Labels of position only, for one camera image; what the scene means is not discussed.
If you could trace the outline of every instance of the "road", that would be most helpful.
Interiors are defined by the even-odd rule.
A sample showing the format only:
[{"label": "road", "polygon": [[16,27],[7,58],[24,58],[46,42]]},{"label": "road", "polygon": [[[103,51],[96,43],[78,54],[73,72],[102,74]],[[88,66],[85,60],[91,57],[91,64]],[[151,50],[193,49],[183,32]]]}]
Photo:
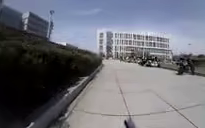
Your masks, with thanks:
[{"label": "road", "polygon": [[141,67],[115,60],[82,92],[67,122],[70,128],[205,128],[205,77]]}]

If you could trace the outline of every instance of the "window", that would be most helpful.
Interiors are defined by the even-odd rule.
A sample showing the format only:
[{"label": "window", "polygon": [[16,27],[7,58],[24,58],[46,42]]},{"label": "window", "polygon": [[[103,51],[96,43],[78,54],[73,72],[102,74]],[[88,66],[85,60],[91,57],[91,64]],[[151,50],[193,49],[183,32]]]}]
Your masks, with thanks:
[{"label": "window", "polygon": [[131,40],[129,40],[129,45],[132,45],[132,41]]},{"label": "window", "polygon": [[149,41],[152,41],[152,36],[149,36]]},{"label": "window", "polygon": [[140,35],[137,35],[137,40],[140,40]]},{"label": "window", "polygon": [[100,51],[103,51],[103,46],[100,45]]},{"label": "window", "polygon": [[149,42],[149,46],[152,47],[152,42]]},{"label": "window", "polygon": [[135,34],[133,35],[133,39],[136,40],[136,35]]},{"label": "window", "polygon": [[137,43],[137,44],[136,44],[137,46],[140,46],[140,42],[139,42],[139,41],[137,41],[136,43]]},{"label": "window", "polygon": [[104,37],[104,34],[103,33],[100,33],[100,38],[103,38]]},{"label": "window", "polygon": [[100,42],[100,44],[103,44],[103,39],[100,39],[100,41],[99,41],[99,42]]}]

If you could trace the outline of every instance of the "road edge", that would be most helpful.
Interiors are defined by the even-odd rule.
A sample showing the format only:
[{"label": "road edge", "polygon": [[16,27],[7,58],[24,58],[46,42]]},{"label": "road edge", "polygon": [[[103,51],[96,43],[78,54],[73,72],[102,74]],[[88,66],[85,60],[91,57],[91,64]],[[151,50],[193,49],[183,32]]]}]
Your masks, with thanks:
[{"label": "road edge", "polygon": [[[160,68],[172,70],[172,71],[177,71],[177,69],[175,69],[173,67],[167,67],[167,66],[163,66],[163,65],[161,65]],[[196,71],[195,71],[195,75],[205,77],[205,73],[200,73],[200,72],[196,72]]]},{"label": "road edge", "polygon": [[54,106],[49,108],[37,120],[31,122],[30,125],[26,128],[47,128],[53,121],[58,119],[64,111],[68,109],[69,105],[78,97],[81,91],[96,76],[96,74],[101,71],[103,66],[104,65],[101,64],[93,73],[80,81],[80,83],[77,85],[77,88],[63,96],[61,100],[59,100]]}]

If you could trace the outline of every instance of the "pavement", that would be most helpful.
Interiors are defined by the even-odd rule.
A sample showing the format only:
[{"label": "pavement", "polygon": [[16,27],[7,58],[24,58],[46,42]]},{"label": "pavement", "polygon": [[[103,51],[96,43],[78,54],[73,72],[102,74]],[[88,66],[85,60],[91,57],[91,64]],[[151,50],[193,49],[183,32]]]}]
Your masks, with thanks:
[{"label": "pavement", "polygon": [[71,105],[70,128],[205,128],[205,77],[106,60]]}]

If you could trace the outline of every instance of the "green shrub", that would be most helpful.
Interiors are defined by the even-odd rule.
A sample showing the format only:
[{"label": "green shrub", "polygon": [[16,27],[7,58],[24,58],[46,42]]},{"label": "green shrub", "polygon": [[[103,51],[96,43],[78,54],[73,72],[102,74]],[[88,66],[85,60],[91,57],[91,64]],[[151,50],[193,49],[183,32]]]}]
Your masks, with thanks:
[{"label": "green shrub", "polygon": [[0,40],[0,104],[25,118],[100,64],[101,58],[86,50],[43,40]]}]

